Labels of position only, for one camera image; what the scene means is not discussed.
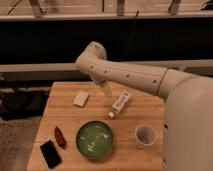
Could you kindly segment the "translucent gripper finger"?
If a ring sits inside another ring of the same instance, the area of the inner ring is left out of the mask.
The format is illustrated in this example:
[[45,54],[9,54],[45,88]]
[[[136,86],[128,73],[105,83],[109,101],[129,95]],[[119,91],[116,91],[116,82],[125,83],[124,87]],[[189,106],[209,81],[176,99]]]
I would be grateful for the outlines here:
[[111,87],[108,83],[103,84],[101,90],[108,99],[112,97]]

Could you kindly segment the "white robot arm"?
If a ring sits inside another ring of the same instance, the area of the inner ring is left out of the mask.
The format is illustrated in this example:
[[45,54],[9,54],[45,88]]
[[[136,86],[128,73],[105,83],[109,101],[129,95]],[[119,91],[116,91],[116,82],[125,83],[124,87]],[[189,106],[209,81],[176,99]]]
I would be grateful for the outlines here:
[[85,46],[75,64],[97,84],[111,81],[162,101],[163,171],[213,171],[212,77],[111,61],[97,41]]

